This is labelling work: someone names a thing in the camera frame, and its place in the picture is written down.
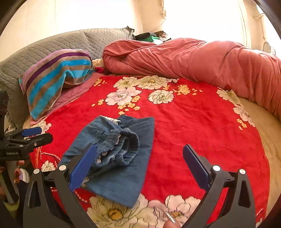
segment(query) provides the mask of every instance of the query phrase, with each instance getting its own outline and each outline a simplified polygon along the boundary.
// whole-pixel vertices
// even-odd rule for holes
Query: green clothing
[[[11,213],[13,218],[16,218],[17,209],[19,207],[19,200],[16,203],[14,203],[14,204],[8,204],[8,203],[6,203],[4,201],[3,201],[3,203],[5,204],[6,208]]]
[[[153,37],[153,36],[150,36],[148,38],[145,38],[143,40],[140,40],[140,41],[147,41],[147,42],[153,42],[155,40],[160,40],[158,37]]]

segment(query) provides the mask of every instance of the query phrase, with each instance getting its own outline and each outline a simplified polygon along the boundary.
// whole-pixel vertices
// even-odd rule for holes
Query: blue gripper pad
[[[198,186],[208,191],[210,189],[210,175],[209,171],[204,167],[200,157],[190,145],[185,145],[183,148],[183,158],[190,169]]]
[[[77,165],[74,167],[72,172],[70,173],[68,186],[72,192],[74,192],[76,188],[79,188],[81,186],[91,165],[96,159],[96,156],[97,156],[97,148],[95,145],[92,144],[84,153],[84,155],[77,163]]]
[[[33,128],[29,128],[29,129],[24,129],[22,131],[21,135],[23,137],[29,137],[29,136],[41,134],[41,132],[42,132],[41,127],[33,127]]]

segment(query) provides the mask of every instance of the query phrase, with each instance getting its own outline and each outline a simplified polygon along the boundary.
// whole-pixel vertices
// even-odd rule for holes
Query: white flower print
[[[44,118],[43,120],[41,120],[39,123],[33,125],[32,127],[41,127],[42,132],[41,134],[44,134],[47,130],[49,130],[49,128],[52,126],[51,123],[46,123],[45,121],[46,118]]]
[[[118,125],[118,122],[121,122],[120,120],[117,120],[117,119],[114,119],[114,118],[111,118],[111,117],[107,117],[107,116],[102,116],[104,118],[106,118],[107,120],[109,121],[112,121],[113,123],[115,123],[116,125]]]
[[[110,93],[107,95],[106,102],[108,105],[115,105],[116,103],[118,105],[124,105],[125,103],[128,103],[132,100],[132,96],[136,96],[140,94],[140,90],[136,90],[135,87],[129,87],[129,88],[122,88],[118,89],[114,93]]]
[[[199,203],[200,199],[196,199],[193,196],[184,200],[181,195],[169,195],[165,200],[165,204],[161,203],[159,200],[151,200],[148,206],[154,209],[153,213],[158,218],[156,227],[161,228],[165,221],[167,221],[164,215],[165,211],[171,212],[179,223],[183,225],[192,215]]]
[[[139,195],[137,202],[131,209],[98,195],[91,197],[90,202],[92,207],[88,208],[87,214],[98,228],[145,228],[155,227],[157,224],[153,208],[148,207],[148,200],[143,194]]]
[[[241,101],[236,96],[233,90],[225,91],[225,90],[217,90],[217,94],[222,97],[226,101],[230,101],[233,104],[241,104]]]
[[[48,160],[45,161],[45,163],[41,167],[42,172],[48,172],[48,171],[52,171],[52,170],[55,170],[55,169],[56,168],[54,167],[54,164],[49,162]]]
[[[156,90],[149,94],[148,100],[154,104],[169,103],[173,100],[173,91]]]
[[[253,123],[253,121],[252,121],[251,117],[249,116],[247,110],[244,108],[244,106],[242,104],[240,104],[240,105],[235,104],[235,108],[233,108],[233,111],[236,114],[239,114],[243,121],[245,121],[245,122],[248,121],[250,125],[255,127],[255,124]]]
[[[117,87],[118,89],[128,88],[136,86],[137,82],[138,79],[136,77],[123,77],[123,79],[120,79],[118,82],[116,82],[113,87]]]
[[[179,78],[178,78],[178,79],[168,79],[168,78],[167,78],[167,82],[174,82],[174,83],[177,83],[178,80],[179,80]]]
[[[256,228],[258,228],[258,226],[262,223],[262,218],[260,218],[260,220],[256,223]]]
[[[160,89],[162,86],[167,86],[167,78],[158,77],[157,75],[145,76],[137,81],[137,85],[143,89]]]

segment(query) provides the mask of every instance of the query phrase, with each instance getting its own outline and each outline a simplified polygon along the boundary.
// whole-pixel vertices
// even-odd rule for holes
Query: denim jeans
[[[153,135],[152,117],[121,115],[112,121],[99,116],[82,129],[60,164],[67,164],[89,143],[95,144],[97,157],[87,174],[85,188],[133,207],[144,183]]]

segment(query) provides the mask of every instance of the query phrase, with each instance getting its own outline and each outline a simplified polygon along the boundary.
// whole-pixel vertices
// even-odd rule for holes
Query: red blanket
[[[159,75],[233,89],[281,120],[281,60],[232,41],[179,38],[155,45],[118,40],[103,52],[106,68],[117,74]]]
[[[81,205],[98,227],[162,228],[165,211],[183,224],[204,191],[183,160],[191,144],[211,164],[236,172],[246,170],[253,190],[257,221],[265,217],[269,194],[269,165],[254,123],[236,95],[206,83],[162,77],[104,76],[81,97],[54,111],[38,125],[54,137],[31,154],[32,164],[54,170],[80,130],[99,115],[155,118],[153,149],[147,175],[134,208],[125,208],[80,188]],[[56,189],[55,199],[60,202]],[[210,220],[222,207],[223,191]]]

